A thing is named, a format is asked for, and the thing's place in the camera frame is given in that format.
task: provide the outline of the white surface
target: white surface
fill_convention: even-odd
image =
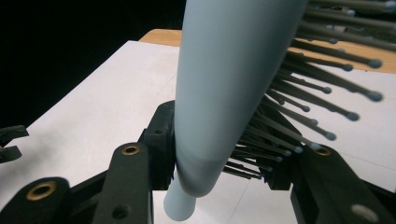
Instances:
[[[113,150],[136,141],[156,107],[174,99],[177,56],[175,47],[126,43],[32,124],[31,136],[11,142],[23,156],[0,165],[0,207],[38,178],[62,176],[74,186],[104,171]],[[360,112],[361,120],[350,122],[312,107],[307,115],[337,133],[338,139],[329,143],[320,135],[301,131],[342,152],[360,177],[395,190],[396,76],[362,71],[343,76],[381,90],[385,100],[371,103],[334,89],[334,101]],[[175,223],[163,211],[164,195],[154,192],[155,222]],[[289,192],[269,190],[261,181],[223,174],[213,191],[198,199],[195,213],[184,223],[295,223],[289,196]]]

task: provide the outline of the light blue cylinder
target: light blue cylinder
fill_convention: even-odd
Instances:
[[[270,85],[306,0],[188,0],[175,110],[181,187],[205,196]]]

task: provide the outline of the black plastic part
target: black plastic part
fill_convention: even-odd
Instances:
[[[0,129],[0,142],[10,141],[15,138],[28,136],[29,133],[23,125]]]
[[[114,151],[93,223],[152,223],[149,151],[144,144],[125,144]]]
[[[65,223],[71,209],[68,196],[69,184],[65,179],[39,179],[21,189],[6,205],[0,213],[0,223]]]
[[[306,147],[293,167],[291,201],[298,222],[395,223],[341,156],[332,148],[322,148]]]
[[[143,140],[139,140],[149,148],[153,190],[167,190],[175,170],[174,111],[175,101],[159,105],[144,131]]]
[[[15,161],[22,156],[18,147],[0,148],[0,163]]]
[[[7,127],[0,129],[0,163],[15,161],[22,156],[18,147],[1,148],[2,143],[6,143],[12,139],[28,136],[29,133],[22,125]]]
[[[372,183],[363,181],[374,196],[387,208],[388,212],[396,220],[396,192],[382,189]]]

